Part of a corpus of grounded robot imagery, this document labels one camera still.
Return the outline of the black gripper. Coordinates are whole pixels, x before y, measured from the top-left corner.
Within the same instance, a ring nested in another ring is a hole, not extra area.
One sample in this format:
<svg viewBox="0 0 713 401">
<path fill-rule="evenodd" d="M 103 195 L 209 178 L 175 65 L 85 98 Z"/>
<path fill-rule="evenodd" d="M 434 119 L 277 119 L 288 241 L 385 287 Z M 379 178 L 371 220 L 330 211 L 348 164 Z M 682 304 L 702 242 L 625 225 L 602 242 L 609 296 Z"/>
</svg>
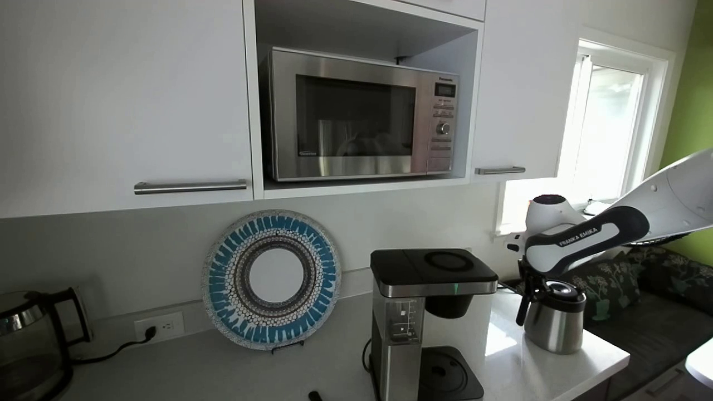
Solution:
<svg viewBox="0 0 713 401">
<path fill-rule="evenodd" d="M 525 314 L 529 314 L 529 308 L 536 300 L 543 282 L 547 280 L 546 273 L 536 271 L 525 255 L 521 255 L 516 261 L 520 264 L 520 273 L 521 273 L 521 284 L 523 284 L 523 291 L 521 291 L 521 302 L 520 302 L 520 309 L 516 309 L 516 323 L 523 324 L 525 323 Z"/>
</svg>

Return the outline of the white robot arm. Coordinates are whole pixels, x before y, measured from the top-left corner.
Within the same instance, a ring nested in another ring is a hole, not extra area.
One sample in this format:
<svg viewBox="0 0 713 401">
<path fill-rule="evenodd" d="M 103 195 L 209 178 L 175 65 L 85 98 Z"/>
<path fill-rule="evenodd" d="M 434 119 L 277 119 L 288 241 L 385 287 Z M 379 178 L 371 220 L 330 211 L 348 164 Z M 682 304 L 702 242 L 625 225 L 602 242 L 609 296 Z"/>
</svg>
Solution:
<svg viewBox="0 0 713 401">
<path fill-rule="evenodd" d="M 520 261 L 525 279 L 516 323 L 543 282 L 578 261 L 618 245 L 651 245 L 713 225 L 713 148 L 691 153 L 615 199 L 602 213 L 561 228 L 533 233 Z"/>
</svg>

